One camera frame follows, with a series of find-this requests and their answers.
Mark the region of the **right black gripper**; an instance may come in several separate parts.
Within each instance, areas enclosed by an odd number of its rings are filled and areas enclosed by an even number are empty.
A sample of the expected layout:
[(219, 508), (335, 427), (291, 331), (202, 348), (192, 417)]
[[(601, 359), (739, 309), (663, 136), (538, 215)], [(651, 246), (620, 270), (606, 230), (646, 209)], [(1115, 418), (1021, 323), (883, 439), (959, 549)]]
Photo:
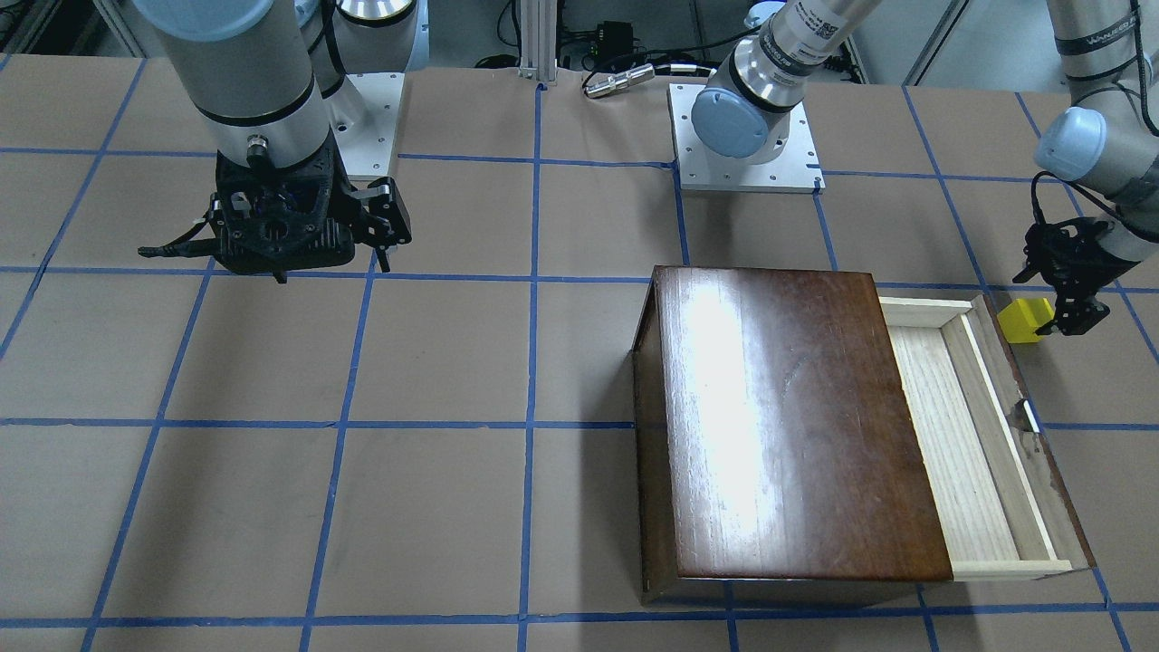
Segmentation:
[[(232, 273), (282, 281), (290, 271), (351, 263), (356, 244), (371, 247), (379, 270), (389, 273), (389, 255), (413, 240), (398, 182), (378, 177), (351, 193), (335, 145), (271, 175), (218, 154), (216, 197), (218, 215), (199, 218), (168, 244), (141, 246), (139, 256), (214, 256)], [(216, 235), (196, 239), (209, 225)]]

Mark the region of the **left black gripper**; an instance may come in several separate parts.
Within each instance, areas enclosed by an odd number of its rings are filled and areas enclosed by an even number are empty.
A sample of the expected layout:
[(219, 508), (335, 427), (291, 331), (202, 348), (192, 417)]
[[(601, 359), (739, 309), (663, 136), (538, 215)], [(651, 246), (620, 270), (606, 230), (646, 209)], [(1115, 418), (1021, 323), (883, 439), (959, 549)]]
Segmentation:
[(1038, 276), (1055, 290), (1055, 329), (1064, 337), (1087, 334), (1108, 317), (1109, 306), (1094, 298), (1138, 265), (1106, 251), (1100, 236), (1108, 232), (1109, 224), (1080, 217), (1060, 224), (1038, 220), (1025, 234), (1025, 264), (1011, 281)]

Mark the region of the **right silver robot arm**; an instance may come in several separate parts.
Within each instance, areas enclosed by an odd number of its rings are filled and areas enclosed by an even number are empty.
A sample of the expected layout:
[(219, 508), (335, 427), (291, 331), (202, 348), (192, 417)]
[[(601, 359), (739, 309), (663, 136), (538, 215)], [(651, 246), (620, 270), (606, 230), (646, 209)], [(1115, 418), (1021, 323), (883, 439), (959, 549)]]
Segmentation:
[(427, 61), (422, 1), (137, 1), (192, 107), (216, 138), (206, 213), (143, 257), (211, 257), (231, 273), (270, 274), (351, 263), (381, 272), (410, 243), (398, 182), (374, 167), (356, 186), (345, 153), (379, 141), (360, 74)]

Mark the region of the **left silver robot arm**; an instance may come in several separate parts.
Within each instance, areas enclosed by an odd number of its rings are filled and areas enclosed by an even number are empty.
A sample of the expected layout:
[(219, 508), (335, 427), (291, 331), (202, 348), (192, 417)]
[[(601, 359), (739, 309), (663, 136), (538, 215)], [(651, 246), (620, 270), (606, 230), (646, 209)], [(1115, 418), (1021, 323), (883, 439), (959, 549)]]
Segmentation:
[[(753, 160), (782, 135), (808, 79), (877, 8), (875, 1), (788, 1), (732, 47), (690, 110), (720, 156)], [(1038, 137), (1041, 177), (1067, 183), (1102, 217), (1049, 224), (1032, 198), (1025, 265), (1056, 294), (1035, 334), (1086, 334), (1109, 313), (1098, 293), (1156, 255), (1156, 63), (1138, 1), (1048, 3), (1071, 103)]]

